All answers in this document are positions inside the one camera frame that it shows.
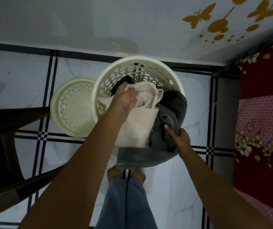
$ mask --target person's left arm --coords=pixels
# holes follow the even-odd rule
[[[138,92],[122,84],[85,142],[22,220],[20,229],[87,228],[118,132]]]

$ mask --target chair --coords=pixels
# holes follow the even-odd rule
[[[24,179],[15,148],[15,133],[50,115],[49,107],[0,110],[0,212],[18,204],[50,183],[64,165]]]

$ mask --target forearm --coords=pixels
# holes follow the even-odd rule
[[[122,120],[107,111],[19,228],[87,228]]]
[[[191,148],[182,159],[215,228],[273,228],[272,223],[214,173]]]

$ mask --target basket lid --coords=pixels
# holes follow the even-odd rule
[[[91,94],[95,80],[71,79],[62,84],[51,101],[51,117],[56,125],[72,137],[87,137],[95,122],[91,111]]]

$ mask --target bare foot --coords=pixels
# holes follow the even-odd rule
[[[132,171],[131,177],[137,179],[141,184],[144,184],[146,175],[140,168],[136,168]]]
[[[109,182],[113,179],[113,178],[121,178],[121,170],[116,168],[116,165],[111,167],[110,169],[108,169],[107,171],[107,176],[108,176],[108,180]]]

